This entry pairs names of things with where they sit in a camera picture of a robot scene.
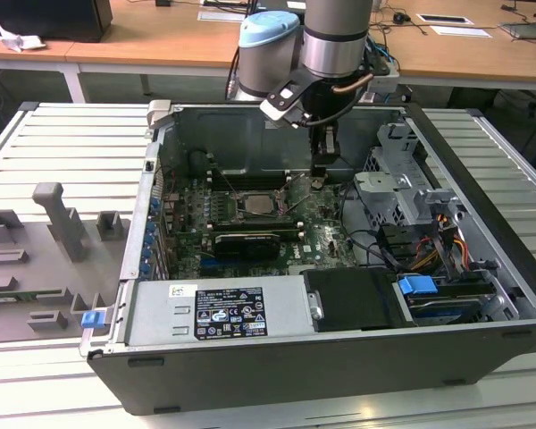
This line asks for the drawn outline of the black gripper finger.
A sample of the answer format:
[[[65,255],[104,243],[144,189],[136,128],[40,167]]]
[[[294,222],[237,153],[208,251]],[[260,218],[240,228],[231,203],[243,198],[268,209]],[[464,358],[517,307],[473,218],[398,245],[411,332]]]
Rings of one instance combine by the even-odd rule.
[[[311,152],[311,167],[310,173],[312,176],[319,176],[319,154],[320,154],[320,136],[321,128],[313,127],[310,129],[310,152]]]
[[[334,127],[320,127],[320,154],[319,154],[319,176],[323,178],[327,168],[334,164],[340,157],[340,146],[337,141],[337,129]]]

